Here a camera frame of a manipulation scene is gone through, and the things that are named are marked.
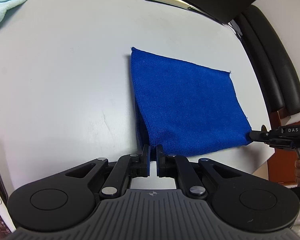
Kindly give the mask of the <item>blue microfiber towel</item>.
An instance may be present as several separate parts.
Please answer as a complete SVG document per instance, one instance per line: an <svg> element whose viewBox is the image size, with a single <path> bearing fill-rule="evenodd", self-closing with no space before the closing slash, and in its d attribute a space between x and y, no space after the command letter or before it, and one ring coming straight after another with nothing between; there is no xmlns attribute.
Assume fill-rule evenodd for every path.
<svg viewBox="0 0 300 240"><path fill-rule="evenodd" d="M130 73L141 145L191 157L250 144L229 72L133 48Z"/></svg>

